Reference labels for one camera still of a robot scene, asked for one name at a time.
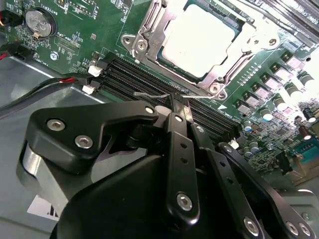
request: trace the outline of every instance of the black connector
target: black connector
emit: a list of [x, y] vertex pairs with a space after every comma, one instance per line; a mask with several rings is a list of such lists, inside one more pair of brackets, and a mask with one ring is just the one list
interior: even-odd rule
[[65, 78], [74, 78], [79, 85], [87, 86], [90, 85], [92, 80], [94, 79], [94, 76], [92, 75], [86, 75], [81, 73], [67, 73], [64, 74]]
[[16, 27], [23, 24], [23, 16], [19, 16], [9, 10], [0, 11], [0, 24], [3, 27]]
[[19, 42], [9, 42], [0, 47], [0, 55], [4, 56], [2, 58], [14, 56], [21, 61], [25, 61], [32, 54], [32, 50], [22, 46]]

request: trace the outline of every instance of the silver screw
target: silver screw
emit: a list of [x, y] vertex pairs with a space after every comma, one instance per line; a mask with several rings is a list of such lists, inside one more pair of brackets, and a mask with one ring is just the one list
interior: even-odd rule
[[50, 119], [46, 125], [48, 126], [48, 128], [50, 130], [53, 130], [53, 131], [62, 131], [65, 129], [65, 124], [58, 120], [58, 119]]
[[257, 237], [259, 235], [259, 229], [258, 229], [257, 225], [254, 223], [253, 220], [251, 220], [248, 217], [245, 217], [244, 218], [244, 224], [245, 224], [245, 227], [247, 228], [247, 230], [252, 235], [254, 235], [255, 237]]
[[176, 119], [178, 122], [182, 122], [182, 121], [183, 121], [183, 119], [182, 119], [181, 117], [179, 117], [179, 116], [175, 116], [175, 119]]
[[229, 153], [232, 152], [232, 149], [231, 149], [229, 146], [225, 145], [224, 148], [225, 148], [225, 150], [226, 150], [227, 152], [229, 152]]
[[79, 148], [88, 149], [93, 146], [93, 141], [89, 136], [86, 135], [79, 135], [75, 138], [75, 144]]
[[57, 61], [59, 59], [59, 54], [56, 51], [50, 53], [50, 58], [52, 61]]
[[295, 236], [299, 235], [299, 232], [297, 230], [297, 228], [294, 226], [294, 224], [290, 223], [290, 222], [286, 222], [286, 226], [288, 228], [288, 230], [294, 234]]
[[177, 203], [184, 211], [190, 211], [193, 207], [191, 199], [183, 193], [178, 194]]
[[154, 113], [153, 109], [151, 109], [150, 107], [145, 107], [145, 110], [150, 114]]
[[275, 45], [277, 43], [277, 40], [276, 39], [270, 39], [269, 40], [269, 45], [270, 46], [273, 46], [273, 45]]
[[272, 143], [267, 144], [268, 150], [274, 150], [274, 145]]
[[308, 215], [308, 213], [303, 213], [302, 214], [303, 219], [305, 219], [306, 221], [310, 221], [310, 217]]
[[220, 90], [220, 85], [215, 83], [209, 87], [209, 91], [213, 94], [216, 94]]
[[202, 127], [200, 127], [200, 126], [197, 126], [196, 128], [197, 128], [198, 131], [201, 132], [201, 133], [204, 133], [204, 132], [205, 132], [204, 129], [203, 129]]
[[145, 43], [143, 40], [139, 40], [139, 41], [137, 42], [137, 45], [138, 45], [138, 49], [139, 49], [140, 51], [145, 51], [146, 48], [147, 48], [147, 45], [146, 45], [146, 43]]
[[299, 223], [299, 226], [301, 228], [301, 230], [303, 231], [304, 234], [306, 234], [307, 236], [311, 236], [311, 232], [310, 230], [302, 223]]

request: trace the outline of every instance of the red cable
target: red cable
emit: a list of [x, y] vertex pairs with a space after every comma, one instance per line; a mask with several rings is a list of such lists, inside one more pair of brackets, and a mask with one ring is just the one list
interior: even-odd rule
[[5, 57], [7, 57], [7, 56], [8, 56], [7, 53], [2, 54], [2, 55], [0, 56], [0, 60], [2, 60], [3, 58], [5, 58]]
[[66, 78], [66, 79], [60, 79], [60, 81], [63, 83], [71, 83], [71, 82], [74, 82], [75, 79], [73, 77], [70, 77], [70, 78]]

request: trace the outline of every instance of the motherboard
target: motherboard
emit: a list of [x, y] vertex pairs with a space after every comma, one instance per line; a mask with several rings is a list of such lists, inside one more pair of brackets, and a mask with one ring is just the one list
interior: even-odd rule
[[256, 170], [280, 168], [296, 184], [318, 175], [319, 80], [306, 71], [316, 1], [6, 0], [6, 10], [23, 18], [7, 41], [33, 60], [101, 79], [95, 90], [114, 101], [163, 105], [179, 92], [212, 141]]

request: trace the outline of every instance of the white connector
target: white connector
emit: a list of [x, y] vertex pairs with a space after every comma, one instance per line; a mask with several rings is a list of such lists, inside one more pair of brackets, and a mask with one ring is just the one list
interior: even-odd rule
[[232, 146], [234, 149], [238, 149], [239, 148], [239, 144], [237, 143], [236, 140], [232, 139], [229, 143], [230, 146]]
[[88, 73], [94, 77], [98, 77], [102, 73], [103, 69], [98, 66], [90, 66]]
[[87, 85], [87, 86], [83, 86], [82, 91], [84, 91], [85, 93], [87, 93], [88, 95], [93, 94], [93, 92], [95, 91], [95, 87]]

